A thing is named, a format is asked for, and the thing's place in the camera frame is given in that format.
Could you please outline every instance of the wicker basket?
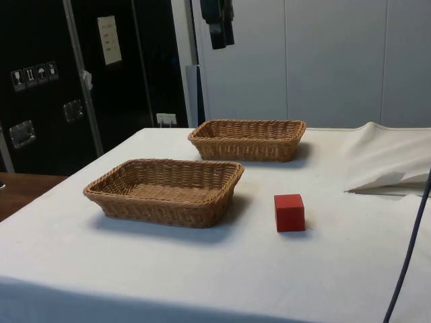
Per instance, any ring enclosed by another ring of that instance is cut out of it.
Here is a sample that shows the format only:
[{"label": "wicker basket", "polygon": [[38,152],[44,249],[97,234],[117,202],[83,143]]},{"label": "wicker basket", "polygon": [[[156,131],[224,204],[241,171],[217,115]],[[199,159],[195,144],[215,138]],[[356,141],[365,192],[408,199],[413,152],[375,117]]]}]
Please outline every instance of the wicker basket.
[{"label": "wicker basket", "polygon": [[196,128],[189,140],[202,159],[288,162],[305,128],[298,120],[211,120]]},{"label": "wicker basket", "polygon": [[234,162],[134,159],[88,185],[84,195],[109,217],[211,227],[243,172]]}]

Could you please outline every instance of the wire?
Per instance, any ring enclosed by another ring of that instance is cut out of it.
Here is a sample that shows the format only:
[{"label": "wire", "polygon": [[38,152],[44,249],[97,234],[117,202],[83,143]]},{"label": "wire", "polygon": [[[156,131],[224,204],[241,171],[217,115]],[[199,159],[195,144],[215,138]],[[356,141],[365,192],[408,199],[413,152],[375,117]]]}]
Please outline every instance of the wire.
[{"label": "wire", "polygon": [[426,182],[426,185],[425,185],[424,195],[422,195],[422,200],[420,201],[418,214],[416,215],[416,220],[415,220],[415,224],[413,226],[413,231],[411,233],[409,248],[407,249],[407,254],[405,255],[403,268],[401,269],[401,273],[399,274],[397,286],[393,292],[392,299],[391,299],[391,302],[389,304],[388,310],[386,311],[386,315],[385,315],[385,319],[383,320],[383,323],[389,323],[389,320],[391,319],[391,315],[393,312],[393,308],[395,307],[395,304],[397,303],[399,292],[401,291],[401,288],[403,286],[405,274],[407,272],[407,269],[409,268],[411,254],[413,253],[413,248],[415,247],[416,237],[418,236],[420,220],[422,220],[422,215],[424,214],[426,201],[428,200],[428,196],[430,195],[430,190],[431,190],[431,170],[430,170],[430,173],[428,174],[428,181]]}]

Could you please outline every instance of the sticker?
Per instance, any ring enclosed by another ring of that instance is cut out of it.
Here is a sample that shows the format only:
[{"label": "sticker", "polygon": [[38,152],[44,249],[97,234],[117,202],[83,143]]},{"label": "sticker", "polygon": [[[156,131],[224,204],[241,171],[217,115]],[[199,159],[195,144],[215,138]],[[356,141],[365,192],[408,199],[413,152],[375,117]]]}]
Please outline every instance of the sticker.
[{"label": "sticker", "polygon": [[12,84],[15,92],[21,91],[26,88],[26,82],[24,81],[24,74],[22,69],[11,72]]},{"label": "sticker", "polygon": [[24,69],[24,79],[26,80],[27,87],[38,85],[36,70],[34,66],[26,67]]},{"label": "sticker", "polygon": [[54,61],[48,62],[46,64],[48,68],[48,78],[50,81],[54,81],[55,79],[59,79],[59,72],[57,71],[57,65]]},{"label": "sticker", "polygon": [[38,83],[43,84],[48,81],[48,71],[46,70],[45,64],[36,65],[36,73],[38,76]]},{"label": "sticker", "polygon": [[115,24],[115,16],[97,18],[99,25],[100,39],[102,41],[103,56],[105,65],[120,62],[121,51],[119,37],[117,35],[117,25]]}]

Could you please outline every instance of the electrical outlet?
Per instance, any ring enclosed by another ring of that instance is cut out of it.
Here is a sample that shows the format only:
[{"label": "electrical outlet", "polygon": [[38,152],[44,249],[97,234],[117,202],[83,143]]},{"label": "electrical outlet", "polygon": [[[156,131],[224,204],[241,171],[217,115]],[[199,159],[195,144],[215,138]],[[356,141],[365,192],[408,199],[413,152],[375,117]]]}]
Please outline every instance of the electrical outlet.
[{"label": "electrical outlet", "polygon": [[176,115],[175,113],[157,113],[157,123],[162,125],[176,126]]}]

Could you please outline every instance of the red cube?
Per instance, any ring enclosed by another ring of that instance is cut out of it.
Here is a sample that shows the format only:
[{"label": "red cube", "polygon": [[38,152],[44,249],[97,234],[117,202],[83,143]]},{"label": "red cube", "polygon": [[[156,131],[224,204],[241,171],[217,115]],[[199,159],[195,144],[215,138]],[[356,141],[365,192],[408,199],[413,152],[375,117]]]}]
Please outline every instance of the red cube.
[{"label": "red cube", "polygon": [[305,231],[304,204],[299,194],[275,195],[277,232]]}]

